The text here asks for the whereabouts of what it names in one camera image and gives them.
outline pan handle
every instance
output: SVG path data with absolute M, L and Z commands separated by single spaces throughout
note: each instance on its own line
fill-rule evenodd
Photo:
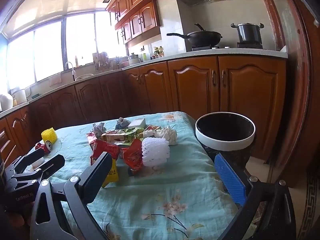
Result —
M 202 28 L 202 26 L 199 23 L 195 24 L 195 26 L 197 26 L 201 31 L 205 31 L 205 29 Z
M 182 35 L 182 34 L 179 34 L 179 33 L 167 33 L 167 36 L 178 36 L 178 37 L 181 37 L 183 39 L 189 39 L 189 35 Z

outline wok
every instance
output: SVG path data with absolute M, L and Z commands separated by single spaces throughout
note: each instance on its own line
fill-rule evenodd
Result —
M 188 39 L 193 47 L 215 46 L 222 38 L 220 33 L 205 31 L 199 23 L 195 24 L 201 30 L 200 32 L 189 33 L 182 35 L 179 33 L 167 33 L 167 36 L 178 36 L 183 39 Z

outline trash can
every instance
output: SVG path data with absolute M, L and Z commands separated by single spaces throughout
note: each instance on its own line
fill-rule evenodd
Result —
M 196 137 L 210 150 L 214 161 L 217 153 L 227 153 L 242 170 L 248 162 L 254 145 L 256 127 L 247 117 L 231 112 L 215 112 L 196 121 Z

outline drawer handle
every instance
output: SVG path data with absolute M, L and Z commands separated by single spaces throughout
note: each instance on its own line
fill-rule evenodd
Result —
M 216 82 L 215 82 L 215 80 L 214 80 L 215 74 L 216 74 L 215 70 L 212 70 L 212 83 L 213 83 L 213 86 L 214 86 L 214 87 L 216 86 Z
M 226 74 L 226 72 L 224 71 L 224 70 L 222 70 L 222 77 L 221 77 L 221 79 L 222 79 L 222 85 L 223 85 L 223 87 L 226 87 L 226 84 L 224 83 L 224 75 Z

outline metal screw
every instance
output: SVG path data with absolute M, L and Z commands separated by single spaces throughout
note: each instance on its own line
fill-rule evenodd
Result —
M 257 182 L 258 181 L 258 178 L 256 176 L 250 176 L 249 180 L 251 182 Z
M 285 182 L 283 179 L 281 179 L 281 180 L 279 180 L 279 184 L 280 184 L 281 186 L 285 186 L 285 185 L 286 185 L 286 182 Z
M 71 182 L 76 182 L 76 181 L 78 181 L 78 176 L 72 176 L 72 177 L 70 178 L 70 181 L 71 181 Z
M 47 186 L 48 183 L 49 183 L 49 181 L 47 179 L 44 179 L 43 181 L 41 181 L 42 186 Z

